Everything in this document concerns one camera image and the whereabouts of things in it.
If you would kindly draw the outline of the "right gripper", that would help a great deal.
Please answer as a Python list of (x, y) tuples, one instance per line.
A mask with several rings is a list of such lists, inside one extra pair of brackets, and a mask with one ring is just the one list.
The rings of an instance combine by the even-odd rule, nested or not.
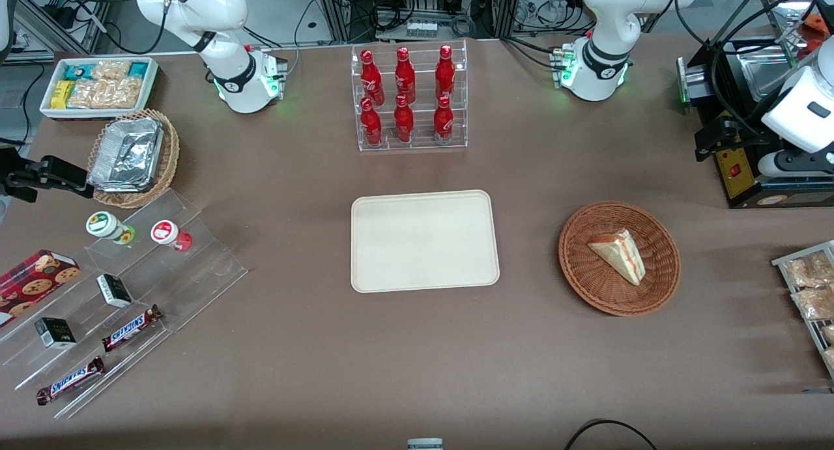
[(87, 183), (87, 172), (56, 156), (28, 160), (13, 147), (1, 149), (2, 195), (35, 203), (38, 188), (69, 191), (92, 199), (94, 187)]

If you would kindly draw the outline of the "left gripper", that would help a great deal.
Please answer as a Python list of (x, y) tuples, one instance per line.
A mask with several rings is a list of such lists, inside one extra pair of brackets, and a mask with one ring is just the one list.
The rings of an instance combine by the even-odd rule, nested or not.
[(757, 145), (769, 145), (771, 139), (746, 130), (739, 120), (726, 111), (722, 112), (694, 134), (697, 162), (703, 162), (714, 154)]

